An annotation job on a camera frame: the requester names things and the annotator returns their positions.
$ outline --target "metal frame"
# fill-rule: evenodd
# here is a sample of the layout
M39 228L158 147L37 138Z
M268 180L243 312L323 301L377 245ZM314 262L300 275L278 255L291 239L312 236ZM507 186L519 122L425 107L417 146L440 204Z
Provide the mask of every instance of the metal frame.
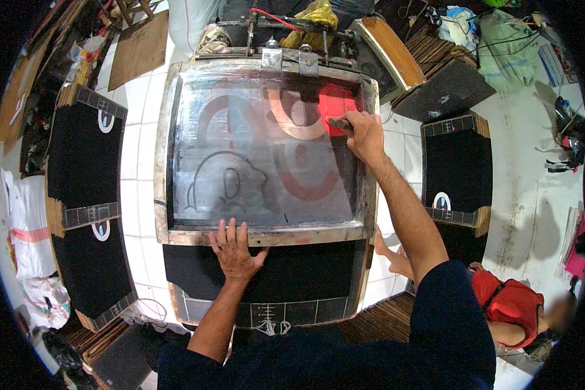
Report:
M230 58L203 60L173 64L167 76L163 103L158 121L156 135L156 152L154 165L154 215L156 238L163 244L175 245L209 245L208 234L216 227L182 226L178 230L170 226L171 220L167 210L168 191L172 183L168 180L168 164L172 161L174 126L178 113L181 90L185 83L183 72L188 70L209 71L221 74L256 73L261 71L260 58ZM299 63L282 61L282 72L299 73ZM319 66L319 76L360 84L366 99L369 113L379 113L379 86L370 77L354 72ZM296 227L249 227L250 246L302 245L328 243L373 238L375 232L375 214L377 212L377 182L370 170L359 162L358 165L358 203L354 220L344 223L303 223Z

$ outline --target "hand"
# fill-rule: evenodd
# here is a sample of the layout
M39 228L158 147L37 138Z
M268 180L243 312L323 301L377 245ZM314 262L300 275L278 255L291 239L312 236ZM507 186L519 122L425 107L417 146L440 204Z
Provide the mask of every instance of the hand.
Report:
M347 146L371 169L378 168L388 160L384 150L384 131L378 115L349 111L344 117L353 126L353 134L348 134Z
M470 263L470 265L468 266L468 268L474 269L475 271L478 271L479 269L481 271L484 271L485 270L484 266L482 266L481 263L479 263L478 261L474 261L474 262Z
M257 256L252 257L247 244L247 223L243 222L238 230L236 240L236 220L230 218L227 232L225 220L219 221L218 234L209 234L210 247L219 258L219 264L225 275L225 281L230 283L247 284L251 277L265 263L269 248L264 248Z

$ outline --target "red wire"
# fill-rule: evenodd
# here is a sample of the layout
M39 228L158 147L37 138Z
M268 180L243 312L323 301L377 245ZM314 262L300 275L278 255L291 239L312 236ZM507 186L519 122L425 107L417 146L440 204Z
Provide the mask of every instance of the red wire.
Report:
M251 17L251 12L252 12L252 11L256 11L256 12L260 12L261 14L265 14L266 16L269 16L270 18L273 18L273 19L277 20L277 21L278 21L278 22L280 22L281 24L283 24L283 25L285 25L285 26L288 26L288 27L292 28L292 29L293 29L293 30L295 30L295 31L301 31L300 29L298 29L297 27L293 26L292 24L290 24L290 23L286 23L286 22L284 22L283 20L279 19L277 16L273 16L273 15L271 15L269 12L264 12L264 11L263 11L263 10L261 10L261 9L257 9L257 8L252 8L252 9L250 9L250 17Z

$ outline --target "dark blue shirt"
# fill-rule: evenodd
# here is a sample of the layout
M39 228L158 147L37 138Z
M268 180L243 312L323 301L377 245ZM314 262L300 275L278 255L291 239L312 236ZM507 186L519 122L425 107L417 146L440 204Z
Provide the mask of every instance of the dark blue shirt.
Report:
M274 336L235 351L225 367L186 347L166 346L158 389L492 388L495 348L461 263L442 263L422 279L410 328L409 343L359 346L316 335Z

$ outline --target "wooden stool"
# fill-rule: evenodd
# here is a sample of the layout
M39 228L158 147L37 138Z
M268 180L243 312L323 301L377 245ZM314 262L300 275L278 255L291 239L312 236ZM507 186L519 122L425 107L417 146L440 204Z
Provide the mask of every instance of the wooden stool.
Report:
M151 19L154 17L154 12L152 12L149 8L149 0L138 0L138 3L140 5L135 6L137 4L136 0L127 0L126 2L123 0L117 0L117 5L119 5L119 9L121 10L123 17L126 20L126 23L128 23L128 26L132 26L132 23L134 22L132 14L136 12L144 11L148 18Z

